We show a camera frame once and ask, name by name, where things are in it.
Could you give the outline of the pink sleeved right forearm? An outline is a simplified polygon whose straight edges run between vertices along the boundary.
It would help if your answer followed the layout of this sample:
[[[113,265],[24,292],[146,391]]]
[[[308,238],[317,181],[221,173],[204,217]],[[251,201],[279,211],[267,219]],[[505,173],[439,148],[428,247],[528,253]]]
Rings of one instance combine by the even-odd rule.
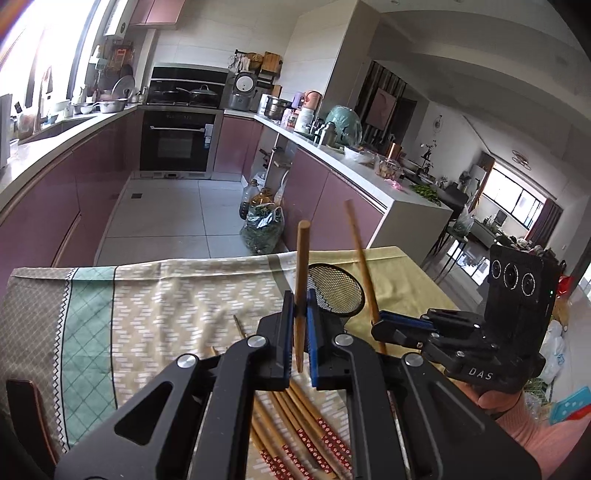
[[[549,479],[585,433],[590,416],[553,425],[539,422],[531,415],[522,394],[515,407],[498,416],[497,423],[536,459],[542,478]]]

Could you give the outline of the right hand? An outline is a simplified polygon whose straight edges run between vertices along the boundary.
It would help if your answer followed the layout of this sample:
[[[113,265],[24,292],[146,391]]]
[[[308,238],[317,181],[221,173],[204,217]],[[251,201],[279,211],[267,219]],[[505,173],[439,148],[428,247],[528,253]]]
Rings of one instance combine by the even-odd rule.
[[[462,384],[460,388],[478,407],[491,416],[502,416],[515,407],[522,396],[521,392],[508,394],[495,390],[479,393],[469,384]]]

